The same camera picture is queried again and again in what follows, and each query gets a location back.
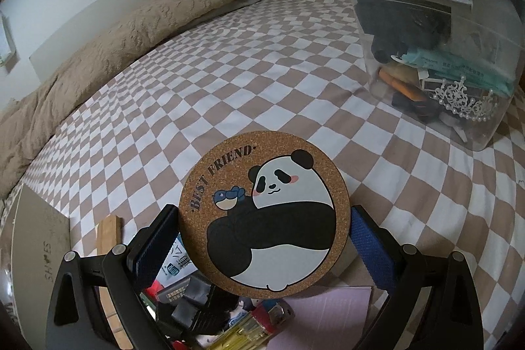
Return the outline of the cork panda coaster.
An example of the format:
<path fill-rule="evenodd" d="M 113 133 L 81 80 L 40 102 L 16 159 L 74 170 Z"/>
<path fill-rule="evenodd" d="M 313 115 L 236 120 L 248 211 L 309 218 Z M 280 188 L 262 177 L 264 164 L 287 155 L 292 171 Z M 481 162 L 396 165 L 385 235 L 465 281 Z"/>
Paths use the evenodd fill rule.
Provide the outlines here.
<path fill-rule="evenodd" d="M 197 270 L 258 299 L 314 285 L 342 255 L 350 227 L 339 169 L 286 132 L 242 133 L 213 147 L 188 174 L 179 210 Z"/>

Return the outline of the grey shoe box lid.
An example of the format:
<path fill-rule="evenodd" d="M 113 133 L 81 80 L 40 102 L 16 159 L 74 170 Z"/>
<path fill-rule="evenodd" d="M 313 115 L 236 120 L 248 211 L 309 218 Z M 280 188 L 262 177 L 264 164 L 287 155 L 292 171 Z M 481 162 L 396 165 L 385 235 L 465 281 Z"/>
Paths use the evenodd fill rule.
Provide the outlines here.
<path fill-rule="evenodd" d="M 24 185 L 16 199 L 11 245 L 14 303 L 20 327 L 45 327 L 54 281 L 71 249 L 70 219 Z"/>

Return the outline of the wooden hanger piece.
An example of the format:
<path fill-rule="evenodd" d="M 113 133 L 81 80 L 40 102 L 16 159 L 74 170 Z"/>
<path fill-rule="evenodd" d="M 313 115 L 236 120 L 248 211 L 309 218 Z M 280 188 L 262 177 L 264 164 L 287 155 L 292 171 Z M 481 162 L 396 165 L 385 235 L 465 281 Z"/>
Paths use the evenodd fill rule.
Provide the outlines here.
<path fill-rule="evenodd" d="M 96 250 L 106 255 L 122 242 L 122 218 L 115 215 L 105 217 L 96 227 Z M 132 349 L 133 345 L 122 327 L 107 288 L 99 288 L 100 302 L 110 329 L 120 349 Z"/>

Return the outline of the dark box with gold label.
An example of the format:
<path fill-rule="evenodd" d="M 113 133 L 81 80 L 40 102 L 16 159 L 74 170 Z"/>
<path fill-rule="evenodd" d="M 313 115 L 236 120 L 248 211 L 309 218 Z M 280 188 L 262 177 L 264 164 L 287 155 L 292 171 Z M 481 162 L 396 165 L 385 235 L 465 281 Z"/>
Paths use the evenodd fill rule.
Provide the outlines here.
<path fill-rule="evenodd" d="M 177 281 L 166 288 L 163 288 L 156 295 L 159 303 L 176 306 L 178 301 L 183 297 L 184 292 L 190 284 L 192 276 L 187 276 L 180 281 Z"/>

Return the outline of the blue white medicine sachet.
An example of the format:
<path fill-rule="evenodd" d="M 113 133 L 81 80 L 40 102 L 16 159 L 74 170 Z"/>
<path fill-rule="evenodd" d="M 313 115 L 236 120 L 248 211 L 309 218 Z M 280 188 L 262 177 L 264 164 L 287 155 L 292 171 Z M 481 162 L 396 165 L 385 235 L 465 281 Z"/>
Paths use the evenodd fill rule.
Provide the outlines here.
<path fill-rule="evenodd" d="M 171 286 L 197 271 L 178 235 L 168 252 L 156 280 L 163 288 Z"/>

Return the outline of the black ribbed device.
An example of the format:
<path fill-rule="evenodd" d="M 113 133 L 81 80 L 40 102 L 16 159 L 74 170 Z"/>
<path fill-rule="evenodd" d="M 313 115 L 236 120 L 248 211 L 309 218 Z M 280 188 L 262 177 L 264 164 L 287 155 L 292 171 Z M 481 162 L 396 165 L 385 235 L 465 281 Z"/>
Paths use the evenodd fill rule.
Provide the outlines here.
<path fill-rule="evenodd" d="M 210 311 L 215 285 L 202 275 L 191 275 L 188 287 L 171 318 L 184 330 L 202 330 L 213 317 Z"/>

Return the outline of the beige fluffy blanket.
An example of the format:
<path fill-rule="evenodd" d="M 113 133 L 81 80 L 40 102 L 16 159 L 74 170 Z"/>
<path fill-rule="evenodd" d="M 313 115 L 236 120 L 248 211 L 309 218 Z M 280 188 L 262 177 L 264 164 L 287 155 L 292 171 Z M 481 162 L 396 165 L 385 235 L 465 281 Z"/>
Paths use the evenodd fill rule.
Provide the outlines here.
<path fill-rule="evenodd" d="M 114 76 L 164 40 L 256 0 L 148 0 L 78 49 L 1 114 L 1 196 L 20 181 L 57 127 Z"/>

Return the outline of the pearl tiara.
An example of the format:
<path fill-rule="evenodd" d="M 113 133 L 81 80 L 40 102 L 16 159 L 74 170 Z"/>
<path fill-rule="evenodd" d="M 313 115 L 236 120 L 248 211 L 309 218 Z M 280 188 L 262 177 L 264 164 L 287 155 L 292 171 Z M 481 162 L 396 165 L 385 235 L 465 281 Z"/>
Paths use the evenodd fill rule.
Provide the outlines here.
<path fill-rule="evenodd" d="M 492 90 L 482 90 L 480 95 L 469 94 L 471 86 L 465 84 L 466 77 L 461 76 L 459 81 L 443 79 L 439 87 L 432 93 L 431 98 L 436 100 L 450 113 L 472 122 L 487 122 L 496 113 L 498 96 Z"/>

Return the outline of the clear plastic storage bin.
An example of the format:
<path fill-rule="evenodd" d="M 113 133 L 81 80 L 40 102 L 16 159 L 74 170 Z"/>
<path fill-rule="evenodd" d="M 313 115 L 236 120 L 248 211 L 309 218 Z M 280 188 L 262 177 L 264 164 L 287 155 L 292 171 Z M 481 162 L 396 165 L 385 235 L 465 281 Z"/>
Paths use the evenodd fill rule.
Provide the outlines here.
<path fill-rule="evenodd" d="M 524 0 L 350 0 L 374 96 L 473 151 L 502 122 L 524 69 Z M 469 94 L 492 90 L 487 122 L 460 118 L 431 98 L 466 77 Z"/>

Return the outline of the white sweet wall sign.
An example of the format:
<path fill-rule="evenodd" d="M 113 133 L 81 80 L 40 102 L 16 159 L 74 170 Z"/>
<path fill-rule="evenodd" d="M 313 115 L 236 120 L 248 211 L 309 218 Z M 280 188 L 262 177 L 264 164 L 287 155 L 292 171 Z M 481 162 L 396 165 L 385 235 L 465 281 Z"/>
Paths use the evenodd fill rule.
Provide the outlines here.
<path fill-rule="evenodd" d="M 0 15 L 0 62 L 5 66 L 15 55 L 16 48 L 3 14 Z"/>

